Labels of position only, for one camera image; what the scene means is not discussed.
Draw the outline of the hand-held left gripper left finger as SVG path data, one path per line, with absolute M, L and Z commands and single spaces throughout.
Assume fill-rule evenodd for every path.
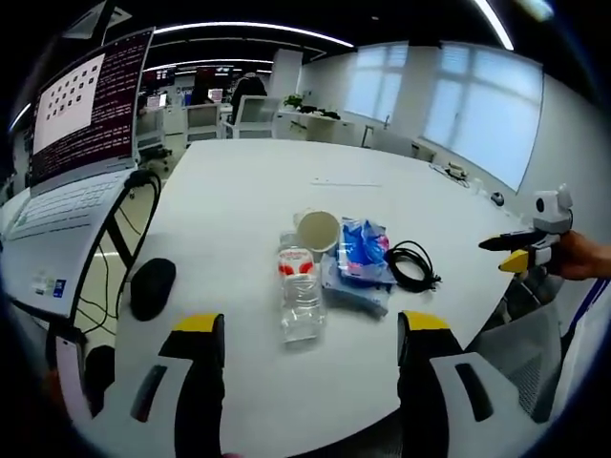
M 195 314 L 182 319 L 158 354 L 191 363 L 180 385 L 174 413 L 175 455 L 221 457 L 224 315 Z

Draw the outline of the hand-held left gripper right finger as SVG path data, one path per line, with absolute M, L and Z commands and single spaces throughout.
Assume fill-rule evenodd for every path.
M 397 318 L 403 457 L 493 457 L 495 370 L 435 315 Z

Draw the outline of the person's right hand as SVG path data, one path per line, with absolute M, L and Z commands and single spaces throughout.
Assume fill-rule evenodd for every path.
M 553 274 L 569 281 L 611 277 L 610 246 L 591 241 L 584 235 L 569 231 L 553 246 L 547 264 Z

